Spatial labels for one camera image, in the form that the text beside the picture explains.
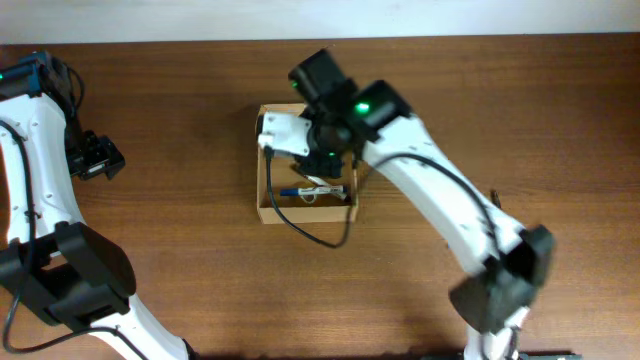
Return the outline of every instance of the blue pen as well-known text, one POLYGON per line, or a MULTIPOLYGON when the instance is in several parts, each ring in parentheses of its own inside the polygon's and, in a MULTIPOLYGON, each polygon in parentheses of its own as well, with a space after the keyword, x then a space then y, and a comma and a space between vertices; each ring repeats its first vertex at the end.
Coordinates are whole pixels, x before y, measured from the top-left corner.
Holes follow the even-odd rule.
POLYGON ((282 189, 280 190, 280 196, 344 194, 346 192, 347 187, 344 185, 316 186, 313 188, 282 189))

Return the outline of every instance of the cardboard box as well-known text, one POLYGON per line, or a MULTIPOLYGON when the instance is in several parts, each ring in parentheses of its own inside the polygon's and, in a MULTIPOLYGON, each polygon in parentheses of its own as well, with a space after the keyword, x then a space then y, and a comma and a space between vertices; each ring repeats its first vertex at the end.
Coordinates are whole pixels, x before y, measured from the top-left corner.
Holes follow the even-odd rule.
MULTIPOLYGON (((294 113, 296 115, 302 113, 304 104, 272 104, 262 105, 258 113, 258 118, 267 111, 278 111, 294 113)), ((346 185, 350 202, 344 202, 332 195, 319 195, 313 204, 306 204, 299 196, 283 196, 280 197, 280 189, 285 188, 305 188, 314 187, 298 173, 296 173, 291 165, 295 163, 293 158, 275 157, 271 161, 271 184, 273 187, 273 195, 280 207, 280 211, 294 224, 311 223, 311 222, 344 222, 347 217, 347 211, 353 204, 354 209, 351 212, 351 221, 355 221, 358 212, 357 198, 357 177, 356 171, 352 170, 351 154, 345 154, 344 166, 342 168, 342 177, 339 179, 323 178, 331 185, 346 185)), ((258 187, 257 187, 257 204, 258 215, 263 224, 282 224, 282 220, 276 214, 271 206, 269 194, 267 193, 267 171, 264 152, 258 147, 258 187)))

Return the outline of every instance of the white wall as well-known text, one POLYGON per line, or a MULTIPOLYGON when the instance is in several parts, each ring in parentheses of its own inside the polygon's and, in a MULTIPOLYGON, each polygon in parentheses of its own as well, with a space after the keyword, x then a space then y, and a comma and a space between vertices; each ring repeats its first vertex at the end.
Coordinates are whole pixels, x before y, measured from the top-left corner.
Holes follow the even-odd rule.
POLYGON ((640 0, 0 0, 0 43, 640 31, 640 0))

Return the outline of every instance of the marker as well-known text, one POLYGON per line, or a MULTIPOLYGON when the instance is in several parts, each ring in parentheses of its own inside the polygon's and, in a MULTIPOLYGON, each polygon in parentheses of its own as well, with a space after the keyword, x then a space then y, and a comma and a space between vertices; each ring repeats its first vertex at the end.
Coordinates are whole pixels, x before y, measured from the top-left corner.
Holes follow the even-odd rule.
POLYGON ((317 186, 314 188, 282 189, 280 190, 280 196, 344 194, 346 192, 347 187, 343 185, 317 186))

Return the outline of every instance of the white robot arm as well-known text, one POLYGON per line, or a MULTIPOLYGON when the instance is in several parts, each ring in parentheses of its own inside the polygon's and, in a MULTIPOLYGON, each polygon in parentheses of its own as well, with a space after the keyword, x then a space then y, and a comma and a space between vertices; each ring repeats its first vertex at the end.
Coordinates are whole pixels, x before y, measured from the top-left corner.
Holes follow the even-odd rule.
MULTIPOLYGON (((0 79, 0 94, 8 98, 0 102, 0 145, 11 214, 9 249, 0 253, 2 285, 20 294, 18 300, 46 323, 99 337, 125 359, 195 358, 188 344, 142 304, 124 252, 87 227, 80 214, 70 175, 112 178, 124 158, 108 138, 80 131, 67 67, 47 53, 34 53, 2 70, 0 79), (24 161, 30 174, 25 174, 24 161), (30 234, 28 192, 35 234, 30 234), (37 251, 29 266, 31 249, 37 251), (64 256, 67 264, 41 269, 56 256, 64 256), (25 272, 24 267, 31 269, 25 272)), ((5 346, 10 346, 8 329, 5 334, 5 346)))
POLYGON ((307 109, 301 117, 264 115, 258 143, 267 158, 278 153, 331 162, 351 150, 380 171, 443 236, 470 275, 450 295, 469 324, 465 359, 517 359, 512 339, 546 278, 551 234, 542 226, 526 230, 488 201, 386 83, 358 91, 324 50, 289 78, 307 109))

